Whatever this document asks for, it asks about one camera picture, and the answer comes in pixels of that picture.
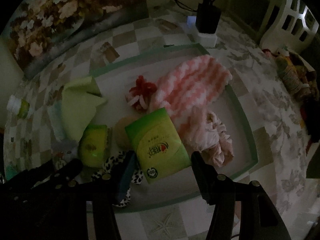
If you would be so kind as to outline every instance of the white chair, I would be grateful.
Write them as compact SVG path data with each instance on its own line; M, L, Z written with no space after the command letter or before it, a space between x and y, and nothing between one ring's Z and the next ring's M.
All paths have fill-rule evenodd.
M301 0L283 0L276 20L260 41L261 49L276 53L287 46L297 53L306 49L318 30L319 24Z

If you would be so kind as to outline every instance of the small plastic bottle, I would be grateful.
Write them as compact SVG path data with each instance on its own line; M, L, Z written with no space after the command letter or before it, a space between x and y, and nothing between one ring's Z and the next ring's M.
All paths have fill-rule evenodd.
M21 119L29 119L33 114L33 109L30 107L30 104L24 99L16 98L14 95L10 96L7 110L13 112Z

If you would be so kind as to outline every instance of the black charger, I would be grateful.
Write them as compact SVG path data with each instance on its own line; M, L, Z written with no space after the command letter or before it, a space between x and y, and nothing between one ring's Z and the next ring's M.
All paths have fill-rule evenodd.
M203 0L202 3L199 3L197 10L193 10L178 0L174 1L180 8L197 13L196 27L200 33L213 34L216 32L221 10L213 5L215 0Z

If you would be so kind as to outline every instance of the green tissue pack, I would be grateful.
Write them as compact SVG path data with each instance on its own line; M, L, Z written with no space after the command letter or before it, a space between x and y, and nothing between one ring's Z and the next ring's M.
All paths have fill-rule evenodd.
M165 108L131 123L125 131L149 184L191 165Z

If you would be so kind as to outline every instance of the green tray rim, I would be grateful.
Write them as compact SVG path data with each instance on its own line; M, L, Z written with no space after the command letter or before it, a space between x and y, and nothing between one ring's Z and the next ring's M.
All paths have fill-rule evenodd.
M140 55L134 56L134 57L129 57L127 59L124 59L122 61L116 62L116 63L110 63L105 67L93 70L89 73L89 75L93 76L94 78L97 78L101 75L104 75L112 70L115 70L117 68L120 68L124 65L130 64L130 63L135 63L141 59L144 59L146 57L152 56L153 54L156 53L164 53L164 52L174 52L174 51L179 51L179 50L183 50L183 49L198 49L200 51L200 53L202 55L209 55L209 52L199 43L192 43L192 44L187 44L187 45L179 45L179 46L170 46L170 47L166 47L166 48L156 48L156 49L152 49L149 50L147 52L144 52ZM257 163L258 163L258 153L257 153L257 148L256 148L256 144L254 141L254 137L252 134L252 130L249 124L249 121L243 111L243 108L238 100L238 97L236 96L236 94L234 93L232 87L230 85L226 85L226 92L232 102L232 104L234 105L234 108L239 116L240 119L240 123L243 127L246 139L248 141L248 145L249 145L249 150L250 150L250 154L251 154L251 158L252 161L249 165L247 165L245 168L243 168L242 170L236 172L235 174L230 176L230 179L235 179L239 176L241 176L242 174L244 174L245 172L249 171L251 168L253 168ZM146 210L150 210L150 209L155 209L155 208L161 208L161 207L165 207L165 206L169 206L169 205L174 205L177 203L181 203L184 201L188 201L191 199L194 199L196 197L201 196L200 192L194 192L191 193L189 195L185 195L182 197L178 197L172 200L168 200L168 201L163 201L161 203L157 203L157 204L151 204L151 205L146 205L143 208L131 208L130 206L125 207L125 208L114 208L115 213L134 213L134 212L142 212L142 211L146 211Z

